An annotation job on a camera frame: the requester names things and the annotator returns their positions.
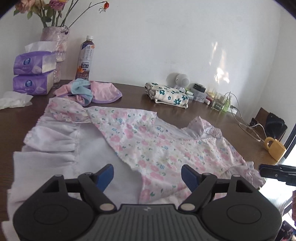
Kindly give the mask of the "crumpled white tissue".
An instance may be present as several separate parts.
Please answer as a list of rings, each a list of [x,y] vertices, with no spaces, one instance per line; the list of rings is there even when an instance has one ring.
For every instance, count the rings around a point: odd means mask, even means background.
[[[0,99],[0,110],[7,108],[23,108],[32,105],[33,96],[26,93],[18,93],[15,91],[7,91]]]

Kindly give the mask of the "white round speaker toy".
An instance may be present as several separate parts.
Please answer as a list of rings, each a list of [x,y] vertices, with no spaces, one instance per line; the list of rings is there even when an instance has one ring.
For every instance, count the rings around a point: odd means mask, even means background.
[[[169,87],[180,90],[181,92],[186,92],[186,88],[190,84],[188,75],[181,73],[171,73],[166,78],[166,83]]]

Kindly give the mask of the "pink purple blue garment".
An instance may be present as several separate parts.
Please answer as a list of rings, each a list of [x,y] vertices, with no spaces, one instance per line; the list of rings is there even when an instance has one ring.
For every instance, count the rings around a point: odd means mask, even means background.
[[[67,98],[82,106],[91,103],[108,104],[119,100],[122,93],[112,83],[88,81],[84,79],[72,80],[54,91],[56,97]]]

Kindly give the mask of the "folded cream floral cloth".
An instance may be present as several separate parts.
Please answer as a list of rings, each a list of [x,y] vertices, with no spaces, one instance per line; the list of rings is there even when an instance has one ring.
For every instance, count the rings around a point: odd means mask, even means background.
[[[155,103],[162,103],[185,109],[188,108],[188,96],[178,89],[155,82],[147,82],[144,89],[149,98]]]

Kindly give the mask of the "clear cosmetics organizer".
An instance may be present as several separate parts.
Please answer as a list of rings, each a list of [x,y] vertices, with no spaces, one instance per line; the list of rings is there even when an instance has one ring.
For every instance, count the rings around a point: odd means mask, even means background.
[[[220,92],[207,92],[207,98],[210,100],[210,106],[218,112],[227,112],[230,107],[231,93],[221,94]]]

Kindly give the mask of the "dried pink rose bouquet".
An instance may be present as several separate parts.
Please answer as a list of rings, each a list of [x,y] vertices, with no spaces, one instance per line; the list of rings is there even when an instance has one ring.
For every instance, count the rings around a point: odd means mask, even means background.
[[[79,0],[17,1],[13,15],[26,14],[29,20],[35,14],[40,18],[43,28],[65,27],[68,16],[78,3]]]

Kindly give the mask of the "black bag on floor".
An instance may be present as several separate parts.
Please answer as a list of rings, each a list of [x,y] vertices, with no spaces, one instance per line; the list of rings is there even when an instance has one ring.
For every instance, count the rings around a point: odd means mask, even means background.
[[[280,141],[287,131],[287,125],[282,118],[279,118],[273,113],[269,113],[264,129],[267,137],[272,137]]]

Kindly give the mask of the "lower purple tissue pack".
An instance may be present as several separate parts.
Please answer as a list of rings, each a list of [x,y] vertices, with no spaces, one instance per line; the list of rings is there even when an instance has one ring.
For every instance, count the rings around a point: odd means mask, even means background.
[[[54,84],[54,72],[18,75],[13,78],[13,91],[29,95],[47,95]]]

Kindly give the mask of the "yellow mug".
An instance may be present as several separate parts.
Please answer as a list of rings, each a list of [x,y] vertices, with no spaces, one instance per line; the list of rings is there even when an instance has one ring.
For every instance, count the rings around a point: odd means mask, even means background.
[[[277,162],[284,156],[287,149],[286,147],[277,139],[272,137],[267,137],[264,141],[264,147],[270,154],[270,156]]]

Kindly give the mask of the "small white floral tin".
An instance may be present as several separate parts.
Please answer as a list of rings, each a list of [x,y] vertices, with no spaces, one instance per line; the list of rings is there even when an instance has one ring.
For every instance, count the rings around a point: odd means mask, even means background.
[[[206,88],[203,85],[200,84],[194,84],[191,88],[190,91],[193,93],[194,100],[197,102],[204,103],[206,99]]]

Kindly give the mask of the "pink floral baby dress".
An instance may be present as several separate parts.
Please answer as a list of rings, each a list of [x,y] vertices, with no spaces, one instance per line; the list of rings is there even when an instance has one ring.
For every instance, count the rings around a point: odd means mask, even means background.
[[[9,217],[53,175],[75,178],[106,164],[113,165],[114,179],[105,193],[116,206],[180,205],[190,195],[181,178],[185,164],[219,178],[241,175],[256,188],[265,183],[221,130],[200,117],[177,128],[153,111],[84,108],[55,97],[23,143],[13,155]]]

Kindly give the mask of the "purple tissue pack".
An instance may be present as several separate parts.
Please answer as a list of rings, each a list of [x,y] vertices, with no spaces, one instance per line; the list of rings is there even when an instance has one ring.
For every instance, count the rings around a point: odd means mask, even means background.
[[[25,47],[25,53],[16,56],[14,75],[38,75],[56,69],[56,42],[39,41]]]
[[[54,72],[18,75],[13,78],[13,91],[29,95],[47,95],[54,84]]]

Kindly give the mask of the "pink lace flower vase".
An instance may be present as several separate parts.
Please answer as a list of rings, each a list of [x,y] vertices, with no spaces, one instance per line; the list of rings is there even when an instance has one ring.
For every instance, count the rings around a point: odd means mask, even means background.
[[[69,38],[69,28],[46,27],[43,28],[41,41],[51,41],[55,43],[54,53],[56,54],[56,69],[54,71],[54,84],[61,80],[62,62],[66,60],[67,42]]]

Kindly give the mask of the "brown tea drink bottle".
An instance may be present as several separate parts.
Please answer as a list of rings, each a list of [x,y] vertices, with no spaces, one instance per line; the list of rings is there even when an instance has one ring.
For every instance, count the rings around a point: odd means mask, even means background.
[[[94,54],[95,44],[93,36],[88,35],[86,40],[81,44],[75,78],[89,80],[90,68]]]

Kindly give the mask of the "upper purple tissue pack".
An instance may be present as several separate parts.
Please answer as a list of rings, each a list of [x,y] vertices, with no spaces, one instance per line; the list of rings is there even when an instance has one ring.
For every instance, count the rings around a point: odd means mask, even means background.
[[[25,53],[16,56],[14,75],[38,75],[56,69],[56,42],[39,41],[25,47]]]

